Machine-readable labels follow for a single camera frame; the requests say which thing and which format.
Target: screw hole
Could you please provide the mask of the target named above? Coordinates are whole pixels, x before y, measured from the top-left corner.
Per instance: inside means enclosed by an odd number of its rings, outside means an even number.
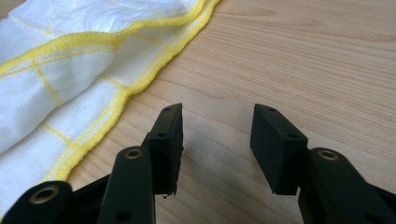
[[[127,159],[136,159],[142,155],[142,151],[139,149],[131,149],[125,153]]]
[[[329,161],[336,161],[338,160],[337,154],[328,151],[328,150],[321,150],[319,153],[319,156],[322,157],[323,159],[329,160]]]
[[[119,212],[117,214],[117,221],[118,222],[125,222],[132,218],[132,212],[129,210]]]
[[[289,137],[289,138],[297,138],[297,135],[295,135],[294,133],[289,133],[289,134],[288,134],[288,137]]]
[[[364,217],[365,217],[370,223],[373,223],[373,224],[383,224],[383,223],[384,223],[384,221],[383,221],[380,217],[378,217],[378,216],[376,216],[376,215],[374,215],[374,214],[365,213],[365,214],[364,214]]]
[[[53,199],[58,194],[58,192],[59,188],[57,186],[47,186],[36,191],[32,197],[30,197],[30,202],[35,204],[46,203]]]

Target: yellow stripe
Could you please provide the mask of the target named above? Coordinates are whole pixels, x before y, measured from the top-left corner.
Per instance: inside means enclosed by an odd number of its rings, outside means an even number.
[[[162,57],[164,53],[166,53],[167,51],[169,51],[169,46],[171,44],[173,44],[173,42],[175,40],[177,40],[182,34],[184,34],[184,32],[188,29],[189,27],[186,26],[184,27],[177,35],[174,36],[174,38],[172,38],[172,40],[166,45],[167,48],[165,48],[163,51],[161,51],[161,53],[159,53],[149,64],[148,66],[145,68],[145,70],[143,71],[142,75],[140,75],[135,81],[133,81],[129,87],[131,89],[134,89],[134,85],[138,85],[142,80],[144,80],[144,78],[146,77],[146,74],[150,71],[151,67],[154,65],[155,62],[157,62],[158,58]]]
[[[64,166],[61,168],[57,168],[53,166],[51,173],[56,172],[55,176],[52,179],[57,180],[66,180],[67,176],[70,174],[70,171],[73,167],[75,167],[81,160],[82,156],[87,153],[90,149],[94,148],[105,136],[106,133],[110,131],[110,129],[116,124],[119,120],[120,114],[125,107],[125,103],[129,99],[129,97],[142,91],[145,89],[151,81],[155,78],[157,72],[167,63],[172,57],[177,55],[179,52],[183,50],[186,44],[207,24],[209,21],[210,15],[212,13],[213,8],[219,2],[219,0],[213,0],[211,5],[208,6],[208,11],[201,18],[201,20],[195,24],[194,27],[190,29],[190,31],[172,48],[172,50],[167,51],[167,54],[163,56],[160,62],[157,62],[153,69],[150,71],[146,79],[140,83],[138,86],[132,87],[130,89],[121,89],[119,99],[117,99],[116,105],[109,119],[106,121],[104,125],[93,135],[88,141],[84,144],[81,144],[77,147],[75,152],[73,152],[70,157],[64,161]]]
[[[12,69],[23,61],[29,60],[31,58],[36,58],[37,56],[45,55],[54,51],[88,45],[113,45],[117,47],[128,35],[131,35],[132,33],[142,28],[154,28],[170,25],[178,26],[187,24],[193,21],[193,19],[198,16],[204,3],[205,0],[199,0],[198,3],[192,8],[192,10],[185,15],[169,19],[135,21],[127,28],[115,33],[83,32],[62,35],[49,41],[44,45],[26,51],[19,57],[16,57],[10,61],[1,64],[0,74],[7,72],[8,70]]]
[[[46,75],[40,70],[40,68],[38,67],[38,65],[35,62],[35,59],[32,59],[32,64],[35,64],[35,71],[37,72],[37,74],[40,77],[41,81],[44,83],[44,86],[49,91],[49,94],[55,100],[56,105],[60,106],[62,104],[62,102],[61,102],[61,99],[58,96],[58,93],[56,93],[56,91],[51,87],[51,85],[47,81]]]
[[[83,135],[81,135],[74,143],[69,145],[67,150],[55,162],[55,165],[52,166],[51,171],[46,175],[46,177],[44,177],[44,179],[42,181],[48,180],[52,176],[52,174],[54,172],[56,172],[56,170],[60,169],[59,167],[61,166],[61,162],[64,160],[64,158],[67,156],[67,154],[69,154],[70,150],[72,150],[73,148],[77,147],[79,142],[81,142],[81,140],[85,136],[87,136],[87,134],[89,134],[100,123],[100,121],[102,121],[102,119],[105,117],[105,115],[107,115],[107,113],[110,111],[110,109],[114,107],[114,104],[116,103],[116,100],[117,100],[117,96],[118,96],[118,94],[115,93],[113,98],[110,101],[110,104],[107,106],[105,111],[102,112],[102,114],[99,116],[99,118],[96,119],[96,121],[93,123],[93,125],[91,125],[91,127],[88,128],[87,131],[85,131],[85,133]]]
[[[114,79],[114,78],[112,78],[112,77],[99,76],[99,78],[111,82],[113,85],[119,87],[120,89],[128,88],[127,86],[122,85],[122,84],[119,83],[116,79]]]
[[[42,122],[41,126],[43,126],[45,129],[47,129],[50,133],[55,134],[56,136],[58,136],[59,138],[61,138],[62,140],[64,140],[64,142],[66,142],[66,144],[68,146],[71,146],[73,143],[70,139],[68,139],[66,136],[64,136],[64,134],[60,133],[59,131],[53,129],[52,127],[50,127],[47,123]]]
[[[43,64],[43,63],[51,63],[53,61],[65,59],[65,58],[68,58],[68,57],[71,57],[71,56],[75,56],[75,55],[80,55],[80,54],[97,53],[97,52],[110,52],[110,51],[115,51],[115,49],[82,49],[80,51],[70,52],[68,54],[64,54],[64,55],[61,55],[61,56],[53,57],[53,58],[50,58],[50,59],[47,59],[47,60],[44,60],[44,61],[39,61],[39,62],[34,61],[32,64],[30,64],[28,66],[25,66],[23,68],[20,68],[18,70],[15,70],[15,71],[12,71],[12,72],[9,72],[9,73],[4,73],[2,76],[0,76],[0,79],[4,78],[4,77],[9,77],[9,76],[15,75],[15,74],[17,74],[17,73],[19,73],[21,71],[27,70],[27,69],[32,68],[32,67],[36,67],[36,66],[38,66],[40,64]]]

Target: yellow stitched edge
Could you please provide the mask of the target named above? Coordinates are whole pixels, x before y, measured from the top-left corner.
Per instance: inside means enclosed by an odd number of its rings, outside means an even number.
[[[74,33],[69,35],[62,35],[58,38],[51,40],[50,42],[38,46],[34,49],[30,49],[23,53],[21,56],[11,59],[0,65],[0,74],[5,73],[9,69],[18,65],[22,61],[35,58],[37,56],[51,53],[53,51],[69,49],[87,45],[114,45],[118,47],[120,43],[130,34],[141,28],[154,28],[160,26],[178,26],[190,23],[193,21],[201,12],[201,9],[205,3],[205,0],[199,0],[197,4],[188,13],[167,19],[149,20],[149,21],[135,21],[127,28],[115,32],[83,32]]]
[[[201,21],[199,21],[194,27],[192,27],[190,31],[172,48],[172,50],[169,50],[166,55],[163,56],[163,59],[153,67],[146,79],[144,79],[142,83],[140,83],[140,85],[131,89],[120,90],[119,99],[116,102],[116,106],[114,107],[113,113],[110,115],[110,118],[96,132],[96,134],[94,134],[87,142],[79,146],[77,150],[75,150],[75,152],[70,155],[70,157],[64,162],[64,165],[58,170],[53,179],[66,180],[66,178],[70,174],[70,171],[81,161],[82,157],[89,150],[94,148],[116,124],[129,97],[132,94],[137,94],[145,89],[155,78],[158,71],[163,68],[174,56],[179,54],[184,49],[184,47],[198,34],[198,32],[205,27],[210,19],[214,7],[218,2],[219,0],[213,0],[211,5],[208,6],[208,10],[205,16],[202,17]]]
[[[52,166],[52,169],[49,171],[49,173],[46,175],[46,177],[44,177],[44,179],[42,181],[46,181],[46,180],[50,179],[53,176],[53,173],[56,172],[56,167],[62,167],[61,166],[62,161],[67,156],[67,154],[70,153],[70,151],[72,149],[74,149],[75,151],[78,150],[79,142],[81,142],[84,139],[84,137],[87,136],[87,134],[89,134],[91,132],[91,130],[93,130],[102,121],[102,119],[105,116],[107,116],[108,112],[110,112],[112,109],[114,109],[113,107],[115,106],[115,104],[116,104],[116,102],[118,100],[117,96],[118,96],[118,93],[115,92],[113,97],[112,97],[112,99],[111,99],[111,101],[110,101],[110,104],[101,113],[99,118],[87,129],[87,131],[84,132],[84,134],[82,134],[75,142],[73,142],[71,145],[69,145],[67,150],[62,153],[61,157],[55,162],[55,164]]]
[[[68,58],[68,57],[71,57],[71,56],[85,54],[85,53],[98,53],[98,52],[110,52],[110,51],[115,51],[115,49],[81,49],[81,50],[78,50],[78,51],[73,51],[73,52],[70,52],[70,53],[67,53],[67,54],[63,54],[63,55],[60,55],[60,56],[56,56],[56,57],[53,57],[53,58],[46,59],[44,61],[38,61],[38,62],[35,62],[33,64],[29,64],[29,65],[27,65],[25,67],[19,68],[19,69],[15,70],[15,71],[12,71],[12,72],[9,72],[9,73],[4,73],[2,76],[0,76],[0,79],[4,78],[4,77],[12,76],[12,75],[14,75],[16,73],[19,73],[21,71],[24,71],[24,70],[32,68],[32,67],[36,67],[36,66],[38,66],[40,64],[43,64],[43,63],[51,63],[51,62],[56,61],[56,60],[61,60],[61,59],[65,59],[65,58]]]

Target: folded fabric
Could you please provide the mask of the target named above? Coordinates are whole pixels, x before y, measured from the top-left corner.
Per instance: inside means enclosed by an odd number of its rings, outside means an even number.
[[[0,21],[0,216],[66,180],[219,0],[32,0]]]

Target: light wood tabletop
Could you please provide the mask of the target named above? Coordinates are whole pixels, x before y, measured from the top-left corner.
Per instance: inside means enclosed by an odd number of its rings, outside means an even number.
[[[1,17],[20,2],[1,0]],[[396,1],[220,1],[68,181],[78,189],[109,174],[175,103],[185,150],[177,195],[156,198],[157,223],[303,222],[297,196],[273,195],[249,148],[254,104],[396,193]]]

